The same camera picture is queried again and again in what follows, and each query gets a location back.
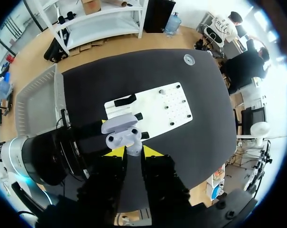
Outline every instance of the white t-shirt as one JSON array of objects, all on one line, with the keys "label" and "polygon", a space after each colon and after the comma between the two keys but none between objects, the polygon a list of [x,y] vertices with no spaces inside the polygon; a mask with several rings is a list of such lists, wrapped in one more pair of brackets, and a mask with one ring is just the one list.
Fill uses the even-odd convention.
[{"label": "white t-shirt", "polygon": [[220,36],[222,41],[227,40],[229,43],[234,40],[237,35],[237,29],[234,23],[226,17],[216,16],[212,20],[212,24],[209,26],[213,31]]}]

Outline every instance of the white lamp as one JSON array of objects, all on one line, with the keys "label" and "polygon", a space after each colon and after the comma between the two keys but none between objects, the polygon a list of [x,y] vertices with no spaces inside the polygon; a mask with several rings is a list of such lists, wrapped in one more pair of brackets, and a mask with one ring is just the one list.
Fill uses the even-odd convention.
[{"label": "white lamp", "polygon": [[267,137],[270,132],[270,124],[267,122],[258,122],[252,125],[251,135],[237,135],[238,139],[256,139],[257,146],[262,145],[263,138]]}]

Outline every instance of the black bag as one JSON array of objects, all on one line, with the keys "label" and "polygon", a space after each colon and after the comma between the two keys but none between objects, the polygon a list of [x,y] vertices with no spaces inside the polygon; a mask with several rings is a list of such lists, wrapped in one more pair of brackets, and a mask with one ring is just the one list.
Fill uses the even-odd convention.
[{"label": "black bag", "polygon": [[[62,30],[62,35],[64,44],[67,45],[69,32],[67,31],[66,28]],[[62,49],[62,47],[60,46],[60,44],[56,39],[53,39],[52,43],[50,44],[49,48],[44,54],[44,59],[49,60],[53,63],[58,63],[62,59],[65,59],[67,57],[68,57],[67,53]]]}]

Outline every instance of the round white object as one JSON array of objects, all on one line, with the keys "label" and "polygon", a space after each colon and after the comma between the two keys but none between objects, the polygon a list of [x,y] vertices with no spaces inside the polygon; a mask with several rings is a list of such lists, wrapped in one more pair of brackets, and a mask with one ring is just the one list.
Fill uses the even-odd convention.
[{"label": "round white object", "polygon": [[252,125],[251,135],[255,138],[265,138],[270,132],[270,124],[267,122],[258,122]]},{"label": "round white object", "polygon": [[185,63],[188,64],[189,66],[192,66],[195,64],[195,59],[193,58],[193,56],[191,56],[189,54],[185,54],[183,59],[184,59]]}]

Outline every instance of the black shirt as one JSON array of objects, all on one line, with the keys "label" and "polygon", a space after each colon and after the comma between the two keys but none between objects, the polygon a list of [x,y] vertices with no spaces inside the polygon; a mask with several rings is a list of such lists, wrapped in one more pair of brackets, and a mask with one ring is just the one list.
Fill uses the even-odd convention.
[{"label": "black shirt", "polygon": [[252,39],[247,41],[247,48],[247,51],[226,62],[227,76],[238,88],[251,83],[253,77],[264,78],[266,76],[263,70],[265,62],[259,57]]}]

